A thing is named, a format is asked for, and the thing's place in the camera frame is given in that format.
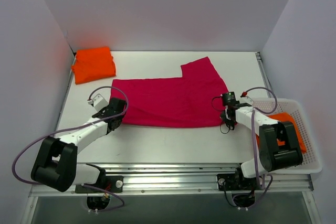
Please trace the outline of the crimson red t-shirt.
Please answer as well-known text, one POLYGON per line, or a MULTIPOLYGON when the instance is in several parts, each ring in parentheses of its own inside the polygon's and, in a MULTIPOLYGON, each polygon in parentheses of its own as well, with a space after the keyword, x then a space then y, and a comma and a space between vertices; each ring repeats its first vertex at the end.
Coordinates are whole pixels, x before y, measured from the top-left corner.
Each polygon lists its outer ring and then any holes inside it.
POLYGON ((182 76, 114 79, 112 97, 127 96, 124 124, 196 128, 221 124, 220 95, 229 90, 207 57, 181 65, 182 76))

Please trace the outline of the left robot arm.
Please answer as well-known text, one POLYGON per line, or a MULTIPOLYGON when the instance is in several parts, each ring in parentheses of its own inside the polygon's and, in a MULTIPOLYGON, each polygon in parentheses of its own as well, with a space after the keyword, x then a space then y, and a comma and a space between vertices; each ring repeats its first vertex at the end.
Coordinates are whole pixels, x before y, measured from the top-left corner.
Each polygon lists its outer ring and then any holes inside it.
POLYGON ((48 136, 43 139, 31 179, 60 192, 67 191, 72 185, 87 184, 94 192, 107 188, 111 183, 105 169, 93 164, 79 164, 77 156, 95 140, 121 125, 127 105, 127 101, 118 98, 111 98, 109 102, 94 99, 97 112, 88 120, 87 127, 58 138, 48 136))

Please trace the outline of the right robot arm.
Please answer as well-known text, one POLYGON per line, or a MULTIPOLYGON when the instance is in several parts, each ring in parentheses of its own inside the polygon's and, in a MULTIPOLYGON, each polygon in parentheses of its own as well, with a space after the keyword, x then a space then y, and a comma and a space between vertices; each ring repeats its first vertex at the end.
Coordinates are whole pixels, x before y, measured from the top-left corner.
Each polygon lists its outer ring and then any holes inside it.
POLYGON ((254 157, 242 163, 241 170, 233 175, 236 187, 244 189, 252 178, 302 164, 303 154, 294 123, 272 119, 273 111, 263 112, 245 95, 237 100, 234 92, 227 92, 220 98, 224 107, 220 118, 229 130, 233 131, 237 124, 251 130, 254 157))

